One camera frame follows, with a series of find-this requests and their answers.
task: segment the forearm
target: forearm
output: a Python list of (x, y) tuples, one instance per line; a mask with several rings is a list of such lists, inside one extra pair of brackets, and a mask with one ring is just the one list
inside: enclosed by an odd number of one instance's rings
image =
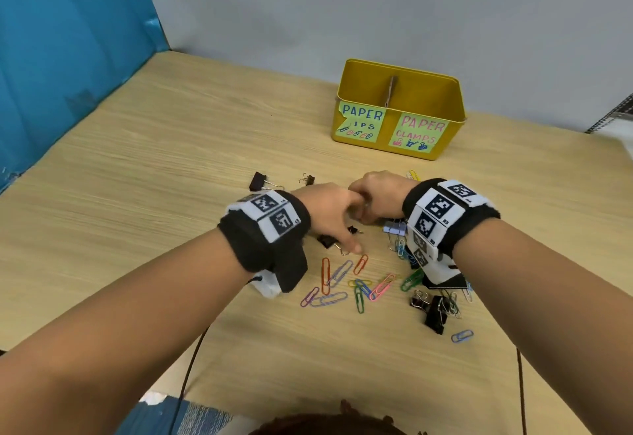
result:
[[(55, 433), (41, 419), (43, 408), (52, 407), (78, 419), (78, 432), (111, 432), (250, 276), (216, 229), (86, 299), (0, 359), (0, 405), (5, 413), (11, 406), (24, 410), (10, 428), (37, 433), (47, 426), (47, 433)], [(32, 386), (41, 390), (34, 394)], [(29, 430), (25, 407), (37, 403), (34, 396), (43, 401)], [(4, 418), (0, 432), (11, 432)], [(68, 433), (67, 417), (51, 413), (51, 420), (64, 423)]]
[(590, 430), (630, 429), (629, 295), (501, 220), (473, 229), (453, 258), (512, 342)]

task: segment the person's right arm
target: person's right arm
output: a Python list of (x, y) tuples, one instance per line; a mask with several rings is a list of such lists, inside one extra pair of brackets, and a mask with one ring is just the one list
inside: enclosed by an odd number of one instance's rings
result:
[[(417, 182), (372, 172), (349, 187), (358, 218), (403, 216)], [(594, 434), (633, 427), (633, 297), (508, 223), (489, 218), (453, 249), (479, 298), (530, 364)]]

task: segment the blue plastic covering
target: blue plastic covering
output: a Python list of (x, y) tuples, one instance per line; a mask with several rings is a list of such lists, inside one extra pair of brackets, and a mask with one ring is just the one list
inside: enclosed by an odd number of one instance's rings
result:
[(0, 0), (0, 192), (167, 49), (152, 0)]

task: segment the green label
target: green label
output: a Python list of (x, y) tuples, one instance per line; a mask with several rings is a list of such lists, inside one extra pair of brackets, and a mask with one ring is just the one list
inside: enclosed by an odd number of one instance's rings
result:
[(339, 111), (345, 121), (336, 129), (336, 134), (354, 140), (376, 143), (385, 118), (385, 109), (368, 105), (348, 103), (341, 100)]
[(389, 146), (429, 153), (447, 126), (446, 120), (403, 112), (391, 135)]

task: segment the person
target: person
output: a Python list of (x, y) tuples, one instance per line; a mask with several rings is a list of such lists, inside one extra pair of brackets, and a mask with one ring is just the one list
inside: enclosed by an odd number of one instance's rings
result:
[[(286, 195), (307, 210), (312, 230), (360, 253), (346, 213), (362, 223), (403, 217), (417, 186), (382, 171), (348, 189), (326, 183)], [(0, 433), (115, 432), (253, 277), (235, 227), (223, 223), (117, 279), (0, 357)], [(450, 250), (486, 308), (592, 433), (629, 433), (633, 299), (495, 216), (472, 225)], [(257, 433), (402, 433), (388, 417), (381, 424), (343, 408), (333, 418), (276, 420)]]

